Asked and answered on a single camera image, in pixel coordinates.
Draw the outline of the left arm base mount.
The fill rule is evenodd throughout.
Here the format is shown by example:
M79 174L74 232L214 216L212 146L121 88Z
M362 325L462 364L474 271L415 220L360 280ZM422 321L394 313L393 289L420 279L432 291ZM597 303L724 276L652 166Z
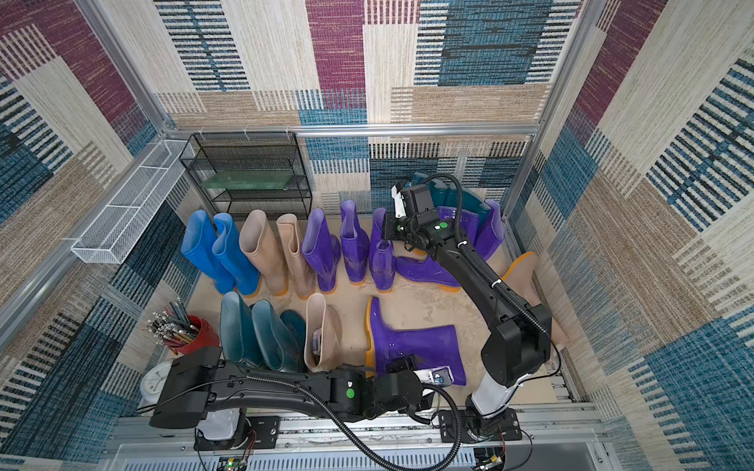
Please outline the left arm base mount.
M274 449L280 431L280 416L248 416L241 409L209 412L198 423L195 451Z

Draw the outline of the beige rain boot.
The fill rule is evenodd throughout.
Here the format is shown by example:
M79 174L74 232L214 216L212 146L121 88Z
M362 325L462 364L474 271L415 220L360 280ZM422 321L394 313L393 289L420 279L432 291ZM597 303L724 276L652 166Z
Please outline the beige rain boot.
M249 213L240 233L242 253L259 271L273 296L288 292L287 265L280 241L273 233L264 211Z
M343 364L342 324L338 311L316 292L306 302L304 362L314 373L331 371Z
M316 274L302 254L298 218L291 213L284 214L277 219L276 225L296 295L308 299L315 292Z

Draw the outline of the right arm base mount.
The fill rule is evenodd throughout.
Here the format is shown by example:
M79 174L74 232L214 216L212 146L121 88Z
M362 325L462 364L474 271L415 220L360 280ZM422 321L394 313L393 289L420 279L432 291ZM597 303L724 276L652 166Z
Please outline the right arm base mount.
M465 409L459 412L461 418L457 419L450 408L439 409L436 419L442 442L451 443L457 438L469 445L498 440L520 441L523 433L511 402L525 378L526 375L506 387L485 374L478 388L467 397Z

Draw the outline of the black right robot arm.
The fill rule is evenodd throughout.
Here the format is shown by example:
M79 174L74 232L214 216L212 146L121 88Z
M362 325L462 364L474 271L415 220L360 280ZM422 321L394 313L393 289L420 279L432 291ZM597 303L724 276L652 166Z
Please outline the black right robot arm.
M472 408L482 419L504 413L526 383L552 353L558 353L552 335L552 314L540 303L531 304L498 276L461 230L463 197L458 196L453 219L441 218L426 184L447 179L458 192L461 183L438 173L417 184L402 182L391 190L395 211L386 216L382 234L389 241L403 241L408 249L425 251L459 283L473 301L490 332L481 349L485 377L470 396Z

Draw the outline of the beige rain boot wall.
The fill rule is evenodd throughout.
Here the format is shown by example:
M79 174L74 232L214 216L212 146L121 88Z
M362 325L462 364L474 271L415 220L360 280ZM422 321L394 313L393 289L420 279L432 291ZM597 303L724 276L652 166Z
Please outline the beige rain boot wall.
M534 271L539 263L539 256L533 251L520 255L502 276L502 280L531 306L542 303L534 284ZM569 337L556 319L552 320L552 338L558 349L569 344Z

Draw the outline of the purple rain boot front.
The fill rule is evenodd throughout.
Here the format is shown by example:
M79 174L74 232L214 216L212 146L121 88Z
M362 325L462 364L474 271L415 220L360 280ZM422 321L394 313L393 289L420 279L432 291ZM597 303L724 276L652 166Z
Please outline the purple rain boot front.
M377 208L372 216L369 247L369 270L379 292L390 292L396 275L396 259L392 241L383 239L385 208Z

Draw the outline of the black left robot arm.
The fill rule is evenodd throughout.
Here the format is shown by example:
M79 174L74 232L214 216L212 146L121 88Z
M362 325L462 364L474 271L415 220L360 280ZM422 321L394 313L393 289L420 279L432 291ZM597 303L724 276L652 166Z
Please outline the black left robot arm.
M349 425L392 411L406 415L417 412L426 392L438 394L451 408L456 434L453 445L445 457L428 467L444 470L461 449L463 414L442 387L421 382L410 370L370 378L353 368L275 372L227 361L222 358L221 347L203 347L172 361L159 400L149 408L149 425L165 430L194 429L211 412L249 407L282 409L331 420L369 460L386 470L402 470L402 465L388 461L363 443Z

